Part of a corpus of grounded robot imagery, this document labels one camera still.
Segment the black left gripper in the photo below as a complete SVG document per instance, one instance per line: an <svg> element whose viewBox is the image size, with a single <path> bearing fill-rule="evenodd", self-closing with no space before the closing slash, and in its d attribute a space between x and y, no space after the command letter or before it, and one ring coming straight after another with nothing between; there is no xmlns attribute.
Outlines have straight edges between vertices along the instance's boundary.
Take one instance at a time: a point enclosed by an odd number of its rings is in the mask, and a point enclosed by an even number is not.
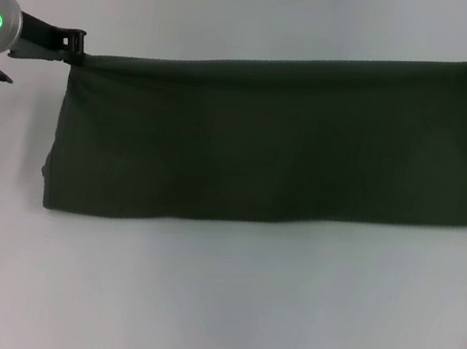
<svg viewBox="0 0 467 349"><path fill-rule="evenodd" d="M63 29L23 12L18 40L10 47L8 56L17 59L64 61L80 66L85 54L85 36L81 29Z"/></svg>

